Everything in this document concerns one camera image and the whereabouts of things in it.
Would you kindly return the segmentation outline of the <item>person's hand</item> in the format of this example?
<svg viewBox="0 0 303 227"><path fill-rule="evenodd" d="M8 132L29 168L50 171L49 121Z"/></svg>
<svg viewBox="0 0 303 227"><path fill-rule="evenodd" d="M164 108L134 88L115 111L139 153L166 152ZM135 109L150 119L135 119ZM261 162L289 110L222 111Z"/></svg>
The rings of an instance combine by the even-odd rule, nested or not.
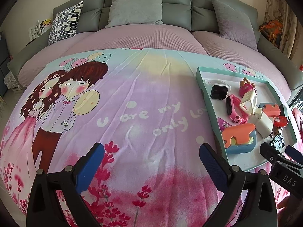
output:
<svg viewBox="0 0 303 227"><path fill-rule="evenodd" d="M291 195L286 196L281 202L278 203L277 209L279 210L279 215L281 215L286 210L286 207L288 206L290 200L290 196Z"/></svg>

